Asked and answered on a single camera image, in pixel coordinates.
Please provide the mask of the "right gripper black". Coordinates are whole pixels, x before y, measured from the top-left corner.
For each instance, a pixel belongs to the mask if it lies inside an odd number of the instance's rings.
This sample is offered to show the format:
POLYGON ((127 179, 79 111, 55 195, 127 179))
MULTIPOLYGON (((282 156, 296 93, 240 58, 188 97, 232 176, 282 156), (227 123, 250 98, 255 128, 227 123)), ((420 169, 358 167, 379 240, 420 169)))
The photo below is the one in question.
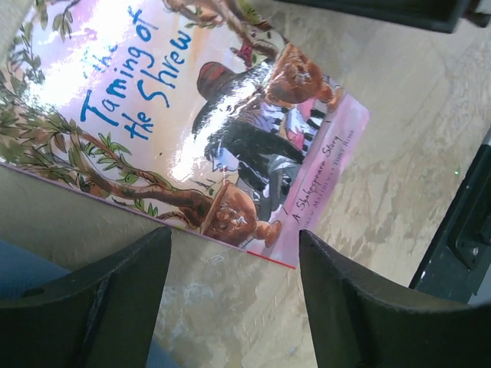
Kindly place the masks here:
POLYGON ((490 302, 490 133, 485 135, 409 288, 466 304, 490 302))

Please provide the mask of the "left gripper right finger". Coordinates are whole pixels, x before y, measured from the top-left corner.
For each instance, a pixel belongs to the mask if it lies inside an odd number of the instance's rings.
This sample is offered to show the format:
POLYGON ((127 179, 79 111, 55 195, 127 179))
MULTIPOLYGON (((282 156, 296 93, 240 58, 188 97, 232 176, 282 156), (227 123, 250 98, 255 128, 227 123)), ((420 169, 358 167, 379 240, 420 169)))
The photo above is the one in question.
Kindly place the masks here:
POLYGON ((399 285, 299 233, 308 322, 319 367, 488 367, 490 305, 399 285))

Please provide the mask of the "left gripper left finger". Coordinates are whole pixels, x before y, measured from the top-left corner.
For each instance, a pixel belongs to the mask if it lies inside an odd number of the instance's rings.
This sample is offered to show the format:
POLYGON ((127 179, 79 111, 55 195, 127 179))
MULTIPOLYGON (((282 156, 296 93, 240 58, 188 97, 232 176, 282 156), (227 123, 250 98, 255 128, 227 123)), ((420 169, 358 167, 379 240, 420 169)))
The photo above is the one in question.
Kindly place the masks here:
POLYGON ((161 227, 70 274, 1 300, 3 367, 169 367, 155 341, 170 265, 161 227))

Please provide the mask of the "pink book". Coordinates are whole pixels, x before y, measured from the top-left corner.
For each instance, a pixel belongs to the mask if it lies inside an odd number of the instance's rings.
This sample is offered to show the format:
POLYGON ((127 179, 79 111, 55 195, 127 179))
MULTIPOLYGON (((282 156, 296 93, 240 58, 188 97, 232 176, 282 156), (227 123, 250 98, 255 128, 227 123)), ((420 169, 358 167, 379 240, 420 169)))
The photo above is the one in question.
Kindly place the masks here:
POLYGON ((246 1, 36 1, 1 161, 294 267, 369 113, 246 1))

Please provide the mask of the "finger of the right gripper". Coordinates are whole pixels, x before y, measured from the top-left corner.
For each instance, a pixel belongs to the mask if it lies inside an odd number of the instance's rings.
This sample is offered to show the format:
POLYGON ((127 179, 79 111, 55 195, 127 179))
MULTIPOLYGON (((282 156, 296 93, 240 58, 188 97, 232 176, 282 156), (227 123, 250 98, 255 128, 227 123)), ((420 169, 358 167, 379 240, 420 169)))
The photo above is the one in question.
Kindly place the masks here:
POLYGON ((290 3, 446 34, 453 33, 462 19, 478 28, 490 25, 489 1, 291 0, 290 3))

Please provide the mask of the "blue grey backpack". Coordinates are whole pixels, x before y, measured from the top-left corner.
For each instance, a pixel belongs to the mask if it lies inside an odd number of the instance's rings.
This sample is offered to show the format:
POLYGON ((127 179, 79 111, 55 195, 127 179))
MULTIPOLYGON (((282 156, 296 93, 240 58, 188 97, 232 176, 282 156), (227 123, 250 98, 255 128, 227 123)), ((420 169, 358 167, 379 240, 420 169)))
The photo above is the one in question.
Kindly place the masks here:
POLYGON ((27 290, 70 274, 55 263, 1 240, 1 300, 19 299, 27 290))

